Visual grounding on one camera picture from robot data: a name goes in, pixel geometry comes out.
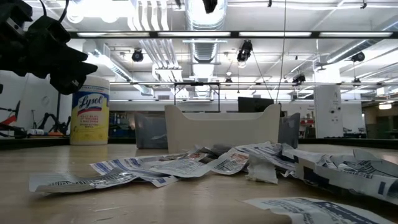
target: wire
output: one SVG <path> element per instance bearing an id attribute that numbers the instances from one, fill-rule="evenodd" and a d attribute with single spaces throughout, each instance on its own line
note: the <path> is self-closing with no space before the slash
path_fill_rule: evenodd
<path id="1" fill-rule="evenodd" d="M 43 15 L 47 16 L 47 10 L 45 9 L 43 0 L 39 0 L 39 1 L 40 1 L 41 5 L 42 5 L 42 8 L 43 8 Z"/>
<path id="2" fill-rule="evenodd" d="M 69 0 L 66 0 L 65 8 L 63 9 L 62 15 L 61 15 L 60 19 L 58 20 L 59 22 L 62 22 L 63 19 L 65 18 L 65 16 L 67 15 L 68 6 L 69 6 Z"/>
<path id="3" fill-rule="evenodd" d="M 254 51 L 253 51 L 253 50 L 252 50 L 252 52 L 253 52 L 253 56 L 254 56 L 254 59 L 255 59 L 255 61 L 256 61 L 256 64 L 257 64 L 257 68 L 259 69 L 259 73 L 260 73 L 260 76 L 261 76 L 261 78 L 262 78 L 262 81 L 263 81 L 263 82 L 264 82 L 264 84 L 266 85 L 266 88 L 267 88 L 267 91 L 268 91 L 269 97 L 271 97 L 271 99 L 272 99 L 272 96 L 271 96 L 271 93 L 269 92 L 269 89 L 268 89 L 268 86 L 267 86 L 266 80 L 264 79 L 264 76 L 262 76 L 262 73 L 261 73 L 261 69 L 260 69 L 259 63 L 257 62 L 256 54 L 254 53 Z"/>
<path id="4" fill-rule="evenodd" d="M 353 62 L 353 68 L 354 68 L 354 80 L 355 80 L 356 79 L 355 62 Z"/>
<path id="5" fill-rule="evenodd" d="M 239 91 L 239 63 L 238 62 L 236 62 L 236 68 L 238 69 L 238 93 L 241 93 Z"/>
<path id="6" fill-rule="evenodd" d="M 286 5 L 287 5 L 287 0 L 285 0 L 285 16 L 284 16 L 284 43 L 282 46 L 282 65 L 280 66 L 280 79 L 279 79 L 279 84 L 278 84 L 278 92 L 276 93 L 276 103 L 278 103 L 278 96 L 279 96 L 279 89 L 280 89 L 280 83 L 282 82 L 282 72 L 284 69 L 284 55 L 285 55 L 285 40 L 286 40 Z"/>

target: lysol wipes container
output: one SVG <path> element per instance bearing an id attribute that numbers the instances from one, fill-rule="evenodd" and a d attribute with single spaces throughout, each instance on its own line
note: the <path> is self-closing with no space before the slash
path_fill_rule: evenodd
<path id="1" fill-rule="evenodd" d="M 73 94 L 70 144 L 107 144 L 108 127 L 109 81 L 88 75 L 82 88 Z"/>

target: table surface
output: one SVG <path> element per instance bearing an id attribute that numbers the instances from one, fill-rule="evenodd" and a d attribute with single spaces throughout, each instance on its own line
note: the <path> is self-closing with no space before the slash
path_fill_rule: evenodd
<path id="1" fill-rule="evenodd" d="M 300 149 L 350 153 L 352 147 L 300 145 Z M 398 151 L 368 149 L 398 163 Z M 398 222 L 397 206 L 369 197 L 333 195 L 279 177 L 279 184 L 248 181 L 212 172 L 157 188 L 147 182 L 78 194 L 40 194 L 28 191 L 32 172 L 70 172 L 96 175 L 90 163 L 123 157 L 166 154 L 166 150 L 137 150 L 135 145 L 57 146 L 0 151 L 1 223 L 291 223 L 289 217 L 263 211 L 242 200 L 259 197 L 311 197 L 370 210 Z"/>

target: computer monitor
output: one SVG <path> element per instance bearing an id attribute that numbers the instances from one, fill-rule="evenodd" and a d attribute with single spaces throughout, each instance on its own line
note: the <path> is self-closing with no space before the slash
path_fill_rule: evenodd
<path id="1" fill-rule="evenodd" d="M 269 106 L 273 105 L 274 100 L 250 97 L 238 97 L 238 111 L 240 113 L 264 112 Z"/>

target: lysol logo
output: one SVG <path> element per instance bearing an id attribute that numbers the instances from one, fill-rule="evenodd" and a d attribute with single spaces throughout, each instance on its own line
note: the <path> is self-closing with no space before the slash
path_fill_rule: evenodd
<path id="1" fill-rule="evenodd" d="M 99 94 L 86 95 L 79 99 L 79 111 L 77 115 L 90 111 L 101 111 L 104 96 Z"/>

